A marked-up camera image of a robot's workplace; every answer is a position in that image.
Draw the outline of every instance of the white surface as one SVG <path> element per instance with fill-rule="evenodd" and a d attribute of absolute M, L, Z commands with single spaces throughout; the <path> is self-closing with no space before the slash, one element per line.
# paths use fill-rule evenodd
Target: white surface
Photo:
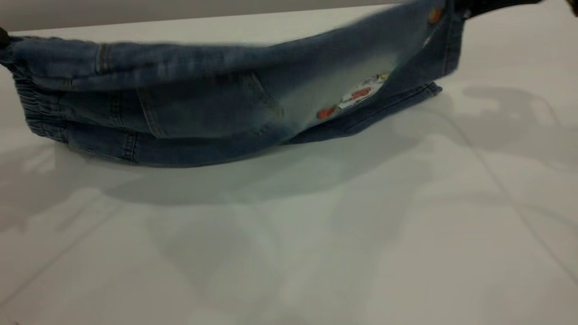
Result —
<path fill-rule="evenodd" d="M 372 10 L 36 34 L 271 42 Z M 194 169 L 32 135 L 2 71 L 0 324 L 577 324 L 577 27 L 562 1 L 476 18 L 440 96 Z"/>

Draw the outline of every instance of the metal button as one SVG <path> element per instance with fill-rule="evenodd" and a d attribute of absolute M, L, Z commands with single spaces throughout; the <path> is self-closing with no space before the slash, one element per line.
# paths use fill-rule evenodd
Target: metal button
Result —
<path fill-rule="evenodd" d="M 431 24 L 435 24 L 438 22 L 438 20 L 442 17 L 442 8 L 440 7 L 435 7 L 433 8 L 428 15 L 428 21 Z"/>

